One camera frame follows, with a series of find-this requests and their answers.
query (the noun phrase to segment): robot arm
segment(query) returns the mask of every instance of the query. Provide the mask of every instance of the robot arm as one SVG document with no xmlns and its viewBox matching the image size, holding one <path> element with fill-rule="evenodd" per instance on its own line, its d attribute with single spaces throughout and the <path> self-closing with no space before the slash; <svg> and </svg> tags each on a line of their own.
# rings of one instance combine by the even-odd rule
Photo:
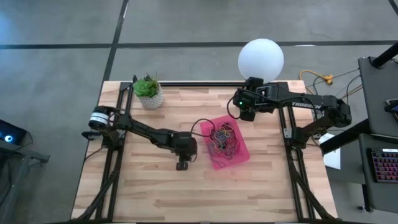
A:
<svg viewBox="0 0 398 224">
<path fill-rule="evenodd" d="M 314 134 L 325 134 L 332 126 L 342 128 L 351 124 L 351 111 L 343 100 L 335 96 L 292 93 L 279 83 L 264 85 L 261 78 L 248 78 L 245 86 L 236 91 L 233 104 L 241 110 L 240 118 L 245 121 L 253 121 L 256 112 L 273 113 L 276 108 L 284 106 L 322 111 L 323 117 L 291 131 L 292 144 L 302 149 Z"/>
<path fill-rule="evenodd" d="M 187 170 L 188 161 L 197 154 L 197 142 L 190 132 L 176 132 L 169 129 L 154 129 L 146 124 L 131 118 L 129 113 L 115 116 L 111 126 L 109 117 L 111 113 L 119 113 L 116 108 L 108 106 L 97 106 L 91 114 L 88 125 L 98 130 L 105 139 L 112 144 L 117 144 L 119 139 L 118 130 L 129 131 L 147 138 L 152 144 L 162 149 L 168 149 L 179 156 L 176 166 L 177 170 Z"/>
</svg>

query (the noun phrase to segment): keyboard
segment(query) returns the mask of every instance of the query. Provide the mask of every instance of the keyboard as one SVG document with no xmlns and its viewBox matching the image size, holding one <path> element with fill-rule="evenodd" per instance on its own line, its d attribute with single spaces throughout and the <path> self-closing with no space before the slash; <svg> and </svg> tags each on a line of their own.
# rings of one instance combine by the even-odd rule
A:
<svg viewBox="0 0 398 224">
<path fill-rule="evenodd" d="M 398 184 L 398 149 L 371 148 L 376 182 Z"/>
</svg>

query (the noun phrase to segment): white ball lamp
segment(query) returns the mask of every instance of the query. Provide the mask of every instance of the white ball lamp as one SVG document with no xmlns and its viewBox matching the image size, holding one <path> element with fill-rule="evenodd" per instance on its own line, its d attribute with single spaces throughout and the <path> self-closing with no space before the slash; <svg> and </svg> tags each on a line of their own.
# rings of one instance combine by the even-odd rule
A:
<svg viewBox="0 0 398 224">
<path fill-rule="evenodd" d="M 247 43 L 238 57 L 238 67 L 245 79 L 262 78 L 264 83 L 278 77 L 284 66 L 284 53 L 272 40 L 257 39 Z"/>
</svg>

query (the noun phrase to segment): potted plant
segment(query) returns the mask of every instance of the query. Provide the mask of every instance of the potted plant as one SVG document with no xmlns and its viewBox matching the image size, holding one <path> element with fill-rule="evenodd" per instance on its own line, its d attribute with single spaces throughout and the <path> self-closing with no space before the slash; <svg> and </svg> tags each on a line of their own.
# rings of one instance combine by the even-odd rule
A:
<svg viewBox="0 0 398 224">
<path fill-rule="evenodd" d="M 156 109 L 163 103 L 163 91 L 155 78 L 147 75 L 133 84 L 134 92 L 147 109 Z"/>
</svg>

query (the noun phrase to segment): wooden tabletop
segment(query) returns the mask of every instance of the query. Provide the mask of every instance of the wooden tabletop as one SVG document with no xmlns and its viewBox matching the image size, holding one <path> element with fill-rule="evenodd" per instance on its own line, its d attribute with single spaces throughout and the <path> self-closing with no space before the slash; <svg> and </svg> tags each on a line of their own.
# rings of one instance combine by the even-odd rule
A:
<svg viewBox="0 0 398 224">
<path fill-rule="evenodd" d="M 305 92 L 303 81 L 288 81 L 294 92 Z M 99 105 L 116 106 L 120 82 L 105 82 Z M 134 119 L 154 128 L 189 131 L 199 118 L 227 114 L 233 87 L 163 87 L 165 100 L 156 110 L 145 110 L 134 96 Z M 238 109 L 231 105 L 231 112 Z M 297 126 L 312 122 L 309 109 L 294 108 Z M 115 222 L 276 222 L 297 221 L 278 111 L 258 113 L 254 122 L 238 120 L 250 160 L 213 170 L 202 137 L 198 158 L 187 171 L 176 171 L 175 154 L 147 139 L 127 134 Z M 194 129 L 200 133 L 200 125 Z M 87 154 L 100 148 L 90 142 Z M 328 177 L 319 148 L 303 151 L 310 188 L 327 211 L 336 217 Z M 106 149 L 84 164 L 72 218 L 83 213 L 98 193 Z M 303 209 L 303 193 L 300 194 Z"/>
</svg>

